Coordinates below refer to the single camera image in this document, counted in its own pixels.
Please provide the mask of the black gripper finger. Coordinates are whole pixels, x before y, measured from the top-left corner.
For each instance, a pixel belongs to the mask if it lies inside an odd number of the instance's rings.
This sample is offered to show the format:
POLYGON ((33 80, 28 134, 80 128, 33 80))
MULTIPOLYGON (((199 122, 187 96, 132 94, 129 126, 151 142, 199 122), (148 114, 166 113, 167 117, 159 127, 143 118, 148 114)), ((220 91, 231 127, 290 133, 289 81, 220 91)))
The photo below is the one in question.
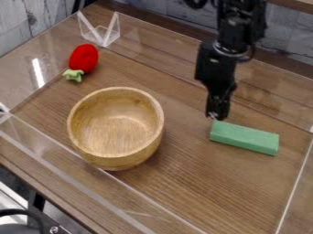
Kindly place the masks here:
POLYGON ((228 89, 222 95, 214 97, 216 101, 216 119, 219 121, 224 120, 228 116, 234 91, 235 89, 228 89))
POLYGON ((210 119, 215 119, 218 117, 216 102, 211 96, 206 97, 206 117, 210 119))

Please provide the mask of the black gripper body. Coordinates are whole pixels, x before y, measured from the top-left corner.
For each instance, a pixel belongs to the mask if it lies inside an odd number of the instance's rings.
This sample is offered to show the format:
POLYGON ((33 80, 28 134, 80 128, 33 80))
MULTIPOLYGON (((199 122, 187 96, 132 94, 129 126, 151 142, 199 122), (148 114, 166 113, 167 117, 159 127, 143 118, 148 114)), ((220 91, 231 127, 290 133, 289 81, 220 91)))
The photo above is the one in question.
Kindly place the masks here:
POLYGON ((198 48, 194 78, 202 82, 211 97, 228 98, 235 90, 234 58, 223 56, 212 47, 212 41, 203 41, 198 48))

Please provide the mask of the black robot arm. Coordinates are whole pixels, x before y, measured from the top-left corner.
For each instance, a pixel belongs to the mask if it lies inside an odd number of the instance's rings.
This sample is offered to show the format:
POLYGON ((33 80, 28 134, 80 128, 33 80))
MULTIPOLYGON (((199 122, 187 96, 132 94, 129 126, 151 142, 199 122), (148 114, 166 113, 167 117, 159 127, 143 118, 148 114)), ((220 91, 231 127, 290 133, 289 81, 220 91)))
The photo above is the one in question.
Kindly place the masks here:
POLYGON ((224 120, 236 89, 235 66, 248 62, 255 44, 265 37, 266 0, 218 0, 218 35, 202 41, 194 79, 206 87, 206 117, 224 120))

